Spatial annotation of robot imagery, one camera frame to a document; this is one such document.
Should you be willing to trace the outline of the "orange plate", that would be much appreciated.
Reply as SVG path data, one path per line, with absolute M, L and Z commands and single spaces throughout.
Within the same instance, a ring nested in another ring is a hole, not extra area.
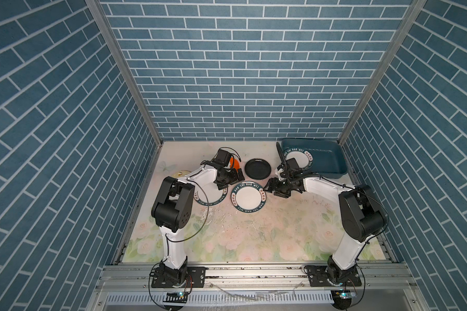
M 241 163 L 238 159 L 236 159 L 235 157 L 232 157 L 230 159 L 230 168 L 234 168 L 236 170 L 240 169 L 241 168 Z

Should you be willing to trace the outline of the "black plate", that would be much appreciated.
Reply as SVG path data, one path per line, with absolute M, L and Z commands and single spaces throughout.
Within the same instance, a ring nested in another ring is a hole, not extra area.
M 253 180 L 264 180 L 271 175 L 271 171 L 269 162 L 260 158 L 250 159 L 244 168 L 246 175 Z

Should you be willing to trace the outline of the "white plate green rim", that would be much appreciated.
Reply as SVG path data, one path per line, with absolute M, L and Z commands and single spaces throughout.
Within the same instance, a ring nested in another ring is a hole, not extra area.
M 284 151 L 285 159 L 295 159 L 300 168 L 309 169 L 313 164 L 313 156 L 305 149 L 291 148 Z
M 209 183 L 196 187 L 194 199 L 202 206 L 216 206 L 220 204 L 227 196 L 228 188 L 219 190 L 214 183 Z
M 253 181 L 244 181 L 232 189 L 230 199 L 238 211 L 255 213 L 265 206 L 267 195 L 260 184 Z

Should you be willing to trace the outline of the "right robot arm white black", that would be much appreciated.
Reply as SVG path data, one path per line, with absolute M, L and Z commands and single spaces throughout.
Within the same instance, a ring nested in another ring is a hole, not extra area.
M 368 242 L 381 234 L 388 217 L 368 185 L 345 185 L 318 174 L 304 178 L 271 178 L 264 191 L 289 198 L 293 191 L 312 193 L 337 202 L 345 231 L 336 251 L 329 257 L 326 275 L 334 286 L 346 283 L 357 273 L 359 256 Z

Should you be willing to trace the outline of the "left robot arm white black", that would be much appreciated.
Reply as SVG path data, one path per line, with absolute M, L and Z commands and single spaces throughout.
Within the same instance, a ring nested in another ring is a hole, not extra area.
M 174 286 L 188 279 L 188 257 L 185 253 L 184 228 L 191 217 L 195 192 L 200 190 L 208 200 L 205 188 L 214 185 L 224 190 L 244 181 L 241 168 L 223 167 L 207 161 L 197 170 L 179 177 L 166 177 L 154 201 L 151 216 L 155 219 L 163 238 L 164 255 L 157 271 Z

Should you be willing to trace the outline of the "teal plastic bin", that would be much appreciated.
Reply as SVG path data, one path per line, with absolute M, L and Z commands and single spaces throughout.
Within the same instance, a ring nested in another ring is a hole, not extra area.
M 345 156 L 339 144 L 333 141 L 289 138 L 281 141 L 283 153 L 286 149 L 305 149 L 313 156 L 312 166 L 306 173 L 323 175 L 329 179 L 339 179 L 348 173 Z

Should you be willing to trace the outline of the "cream yellow plate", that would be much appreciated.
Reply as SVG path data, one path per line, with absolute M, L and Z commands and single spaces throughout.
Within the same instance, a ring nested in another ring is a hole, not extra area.
M 187 176 L 190 173 L 191 171 L 182 170 L 182 171 L 175 172 L 174 174 L 171 175 L 171 177 L 178 179 L 178 178 Z

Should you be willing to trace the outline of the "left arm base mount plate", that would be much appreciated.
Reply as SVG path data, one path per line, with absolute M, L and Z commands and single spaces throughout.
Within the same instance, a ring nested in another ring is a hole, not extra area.
M 207 268 L 204 266 L 185 266 L 172 269 L 165 264 L 159 264 L 150 275 L 151 288 L 203 288 Z

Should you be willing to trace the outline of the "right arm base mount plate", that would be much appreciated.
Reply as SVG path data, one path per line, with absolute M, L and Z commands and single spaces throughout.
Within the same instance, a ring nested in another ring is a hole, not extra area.
M 345 285 L 358 287 L 362 285 L 362 280 L 355 266 L 348 270 L 340 270 L 334 266 L 306 265 L 302 271 L 307 275 L 311 287 L 342 287 Z

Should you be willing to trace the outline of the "aluminium front rail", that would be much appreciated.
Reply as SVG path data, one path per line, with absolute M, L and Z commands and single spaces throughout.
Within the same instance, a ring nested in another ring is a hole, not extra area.
M 89 310 L 427 310 L 402 263 L 364 262 L 328 281 L 322 262 L 192 263 L 174 285 L 154 264 L 106 266 Z

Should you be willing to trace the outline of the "left aluminium corner post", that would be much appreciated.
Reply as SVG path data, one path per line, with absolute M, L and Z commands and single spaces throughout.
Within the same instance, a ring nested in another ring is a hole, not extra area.
M 140 111 L 147 128 L 153 139 L 156 142 L 158 148 L 161 148 L 163 145 L 162 138 L 160 137 L 158 130 L 156 129 L 152 117 L 150 116 L 149 110 L 144 102 L 144 99 L 138 89 L 138 85 L 132 75 L 131 69 L 128 66 L 128 63 L 124 57 L 124 54 L 118 44 L 118 41 L 114 35 L 114 32 L 110 26 L 109 20 L 106 17 L 106 14 L 102 8 L 100 1 L 96 0 L 86 0 L 86 4 L 92 15 L 97 27 L 102 34 L 106 45 L 115 60 L 116 65 L 118 66 L 121 75 L 125 84 L 127 85 L 128 90 L 130 91 L 132 98 L 134 99 L 138 110 Z

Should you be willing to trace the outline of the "aluminium corner post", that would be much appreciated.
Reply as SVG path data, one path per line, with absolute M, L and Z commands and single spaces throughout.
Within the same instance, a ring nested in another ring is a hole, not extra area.
M 405 15 L 399 24 L 398 29 L 394 33 L 391 41 L 386 48 L 381 60 L 375 71 L 373 72 L 369 83 L 364 88 L 361 98 L 358 100 L 354 111 L 350 114 L 350 118 L 346 123 L 342 133 L 340 134 L 337 143 L 340 146 L 344 146 L 345 142 L 350 137 L 350 134 L 357 124 L 360 116 L 364 112 L 365 108 L 368 105 L 369 100 L 372 98 L 372 95 L 376 91 L 381 79 L 385 75 L 386 71 L 388 70 L 390 64 L 392 63 L 396 53 L 399 51 L 403 41 L 405 40 L 406 36 L 408 35 L 411 27 L 413 26 L 415 20 L 418 18 L 420 12 L 424 8 L 426 4 L 426 0 L 413 0 L 409 5 L 408 9 L 405 12 Z
M 128 90 L 130 91 L 132 98 L 134 99 L 138 110 L 140 111 L 147 128 L 153 139 L 156 142 L 158 148 L 161 148 L 163 145 L 162 138 L 160 137 L 158 130 L 156 129 L 152 117 L 150 116 L 149 110 L 144 102 L 144 99 L 138 89 L 138 85 L 132 75 L 131 69 L 128 66 L 128 63 L 124 57 L 124 54 L 118 44 L 118 41 L 114 35 L 114 32 L 110 26 L 109 20 L 106 17 L 106 14 L 102 8 L 100 1 L 96 0 L 86 0 L 86 4 L 92 15 L 97 27 L 102 34 L 106 45 L 115 60 L 116 65 L 118 66 L 121 75 L 125 84 L 127 85 Z

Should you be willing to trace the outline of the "right aluminium corner post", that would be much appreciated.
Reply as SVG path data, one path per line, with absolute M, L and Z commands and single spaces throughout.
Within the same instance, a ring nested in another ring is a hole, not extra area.
M 388 70 L 390 64 L 392 63 L 396 53 L 399 51 L 403 41 L 405 40 L 406 36 L 408 35 L 411 27 L 413 26 L 415 20 L 418 18 L 420 12 L 424 8 L 426 4 L 426 0 L 413 0 L 409 5 L 408 9 L 405 12 L 405 15 L 399 24 L 398 29 L 394 33 L 391 41 L 386 48 L 381 60 L 375 71 L 373 72 L 369 83 L 364 88 L 361 98 L 358 100 L 354 111 L 350 114 L 350 118 L 346 123 L 342 133 L 340 134 L 337 143 L 340 146 L 344 146 L 345 142 L 350 137 L 350 134 L 357 124 L 360 116 L 364 112 L 365 108 L 368 105 L 369 100 L 372 98 L 372 95 L 376 91 L 381 79 L 385 75 L 386 71 Z

